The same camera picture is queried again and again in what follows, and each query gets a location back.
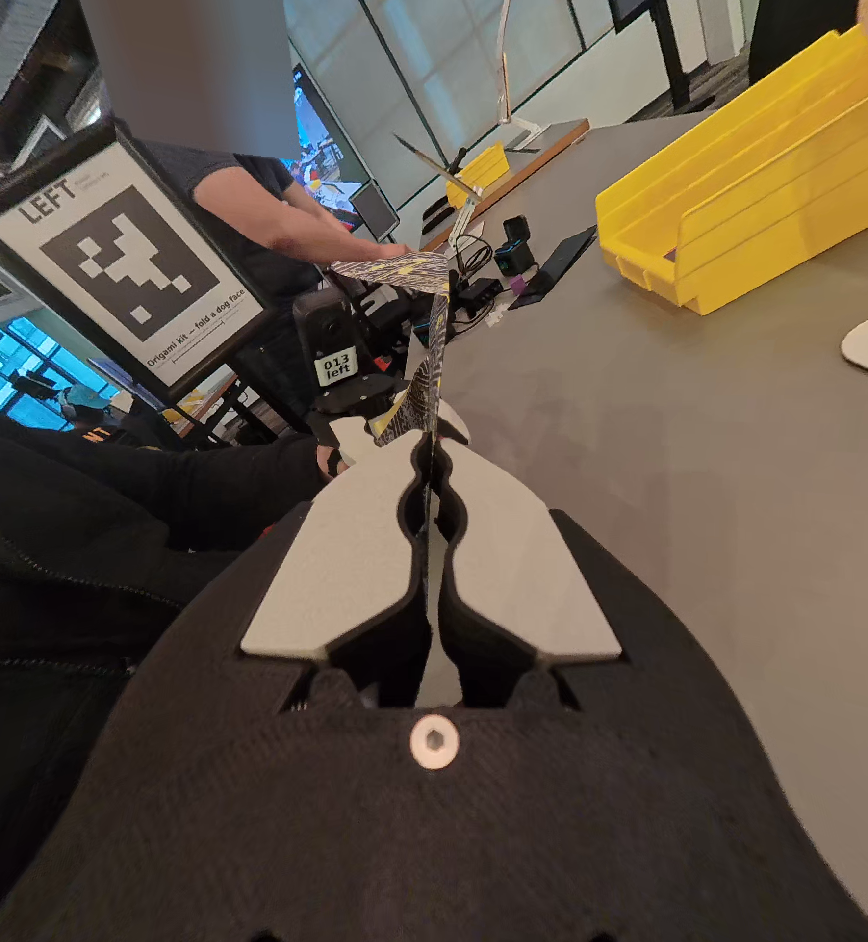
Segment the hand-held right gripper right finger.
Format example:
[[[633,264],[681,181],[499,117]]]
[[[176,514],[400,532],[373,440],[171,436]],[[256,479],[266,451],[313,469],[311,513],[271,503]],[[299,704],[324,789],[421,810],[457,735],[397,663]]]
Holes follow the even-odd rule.
[[[552,512],[468,447],[441,440],[432,483],[445,551],[438,622],[466,707],[501,708],[520,679],[620,659],[621,645]]]

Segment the person's left forearm black sleeve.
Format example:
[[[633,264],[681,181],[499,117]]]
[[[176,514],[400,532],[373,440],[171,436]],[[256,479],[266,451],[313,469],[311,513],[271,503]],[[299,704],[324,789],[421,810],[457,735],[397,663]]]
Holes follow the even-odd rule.
[[[168,452],[95,444],[0,414],[0,445],[16,448],[30,477],[40,478],[46,462],[61,483],[73,472],[130,499],[169,527],[177,549],[245,550],[328,483],[316,439],[300,433],[267,445]]]

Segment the small yellow plastic bin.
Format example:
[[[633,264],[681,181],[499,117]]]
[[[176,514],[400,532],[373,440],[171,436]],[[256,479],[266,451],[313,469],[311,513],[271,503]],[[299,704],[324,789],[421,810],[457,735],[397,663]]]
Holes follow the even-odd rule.
[[[445,187],[448,204],[455,210],[461,209],[470,194],[464,188],[484,193],[511,170],[510,160],[503,143],[497,141],[488,147],[467,166],[450,171]]]

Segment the white upright desk stand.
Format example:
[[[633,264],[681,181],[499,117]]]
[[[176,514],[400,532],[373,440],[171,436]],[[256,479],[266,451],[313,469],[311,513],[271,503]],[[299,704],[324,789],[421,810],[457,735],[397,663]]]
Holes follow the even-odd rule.
[[[544,134],[549,126],[522,119],[521,117],[515,116],[512,112],[510,76],[506,52],[510,9],[511,1],[503,1],[496,37],[494,74],[497,91],[497,122],[502,126],[514,125],[519,129],[519,135],[507,145],[507,151],[511,153],[526,153],[532,150],[534,141]]]

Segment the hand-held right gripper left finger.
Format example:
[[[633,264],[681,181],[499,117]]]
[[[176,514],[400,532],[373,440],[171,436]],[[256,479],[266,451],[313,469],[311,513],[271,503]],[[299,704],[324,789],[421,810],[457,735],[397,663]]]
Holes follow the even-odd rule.
[[[413,430],[312,501],[240,642],[244,654],[346,672],[380,707],[413,707],[427,612],[432,441]]]

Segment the black desk leg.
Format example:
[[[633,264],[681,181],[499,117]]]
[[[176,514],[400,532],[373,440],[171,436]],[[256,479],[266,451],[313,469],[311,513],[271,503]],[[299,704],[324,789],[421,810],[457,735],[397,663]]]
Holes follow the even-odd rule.
[[[701,112],[713,104],[715,97],[705,95],[693,99],[690,79],[683,68],[675,28],[667,1],[608,1],[615,32],[628,28],[647,13],[655,26],[660,44],[668,90],[674,115]]]

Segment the black charger hub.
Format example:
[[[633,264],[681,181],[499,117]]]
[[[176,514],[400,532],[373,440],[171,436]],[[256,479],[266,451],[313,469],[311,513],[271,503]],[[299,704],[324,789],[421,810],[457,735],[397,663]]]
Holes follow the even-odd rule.
[[[460,279],[452,291],[451,303],[455,310],[463,310],[469,316],[478,314],[502,293],[504,286],[496,278],[476,278],[473,281]]]

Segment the large display screen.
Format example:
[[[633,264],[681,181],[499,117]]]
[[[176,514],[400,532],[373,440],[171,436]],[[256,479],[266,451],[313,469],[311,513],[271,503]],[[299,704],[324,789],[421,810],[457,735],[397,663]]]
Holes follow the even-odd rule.
[[[300,157],[284,164],[324,209],[355,231],[362,217],[352,196],[369,182],[370,173],[301,63],[293,77]]]

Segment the person's black jacket torso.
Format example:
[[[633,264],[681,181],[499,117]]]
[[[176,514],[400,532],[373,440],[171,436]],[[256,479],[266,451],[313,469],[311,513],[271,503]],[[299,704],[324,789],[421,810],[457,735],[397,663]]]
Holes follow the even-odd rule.
[[[181,611],[308,497],[251,514],[181,488],[130,497],[0,454],[0,904],[75,789],[108,714]]]

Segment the black yellow patterned origami paper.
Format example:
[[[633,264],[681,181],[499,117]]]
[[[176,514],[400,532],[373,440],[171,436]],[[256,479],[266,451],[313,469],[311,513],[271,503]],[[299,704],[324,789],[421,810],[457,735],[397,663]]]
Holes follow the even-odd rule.
[[[368,514],[369,549],[380,560],[384,587],[401,580],[409,595],[429,600],[428,537],[433,452],[438,439],[440,376],[450,314],[447,260],[436,253],[409,253],[391,260],[346,263],[334,269],[361,280],[409,288],[431,296],[428,310],[428,354],[415,371],[407,391],[378,420],[369,420],[381,453],[350,467],[357,494],[345,490],[357,512]],[[330,445],[329,425],[317,442]]]

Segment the large yellow plastic bin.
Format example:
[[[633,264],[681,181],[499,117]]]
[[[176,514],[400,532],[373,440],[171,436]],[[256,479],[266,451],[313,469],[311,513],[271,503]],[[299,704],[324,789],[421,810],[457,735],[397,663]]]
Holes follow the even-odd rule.
[[[596,199],[605,264],[706,315],[868,228],[868,37],[814,42]]]

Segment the small grey monitor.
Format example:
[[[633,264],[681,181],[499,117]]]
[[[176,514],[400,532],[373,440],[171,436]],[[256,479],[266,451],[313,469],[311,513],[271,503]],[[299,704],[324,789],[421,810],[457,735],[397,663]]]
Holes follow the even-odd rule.
[[[348,199],[377,242],[391,240],[400,225],[400,218],[377,181],[363,183]]]

